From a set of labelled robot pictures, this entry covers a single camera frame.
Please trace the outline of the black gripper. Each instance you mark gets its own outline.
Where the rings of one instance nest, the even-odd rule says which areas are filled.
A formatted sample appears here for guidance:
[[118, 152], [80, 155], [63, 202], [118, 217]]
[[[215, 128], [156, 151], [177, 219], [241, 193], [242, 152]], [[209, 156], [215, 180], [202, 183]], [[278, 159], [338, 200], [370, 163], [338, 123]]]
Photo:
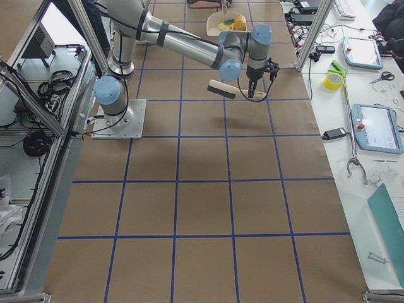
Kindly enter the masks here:
[[248, 97], [253, 98], [258, 85], [258, 80], [264, 76], [264, 73], [270, 74], [270, 81], [273, 83], [279, 70], [279, 64], [277, 62], [273, 62], [271, 58], [264, 58], [260, 60], [249, 58], [247, 60], [246, 71], [247, 77], [249, 78]]

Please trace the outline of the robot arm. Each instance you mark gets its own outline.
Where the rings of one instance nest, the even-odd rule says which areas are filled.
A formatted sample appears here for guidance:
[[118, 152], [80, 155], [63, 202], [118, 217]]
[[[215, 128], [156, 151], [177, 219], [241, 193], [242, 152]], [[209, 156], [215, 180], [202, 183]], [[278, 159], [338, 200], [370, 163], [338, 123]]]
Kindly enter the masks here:
[[265, 73], [271, 81], [277, 77], [279, 65], [268, 57], [272, 41], [268, 25], [258, 24], [250, 31], [227, 30], [214, 43], [154, 17], [141, 1], [104, 1], [97, 7], [117, 30], [107, 61], [110, 74], [129, 76], [134, 71], [134, 46], [146, 42], [217, 70], [222, 81], [211, 80], [207, 89], [226, 98], [242, 95], [252, 102], [263, 101], [268, 95], [256, 91], [258, 81]]

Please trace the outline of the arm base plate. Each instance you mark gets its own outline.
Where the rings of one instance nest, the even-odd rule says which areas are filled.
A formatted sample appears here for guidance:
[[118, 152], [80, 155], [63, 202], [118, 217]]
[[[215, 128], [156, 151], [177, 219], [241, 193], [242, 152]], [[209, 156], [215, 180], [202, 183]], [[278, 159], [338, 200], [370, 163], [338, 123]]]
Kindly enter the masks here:
[[125, 140], [141, 139], [146, 112], [146, 99], [130, 99], [125, 115], [108, 116], [102, 106], [98, 106], [97, 114], [103, 116], [93, 125], [92, 139]]

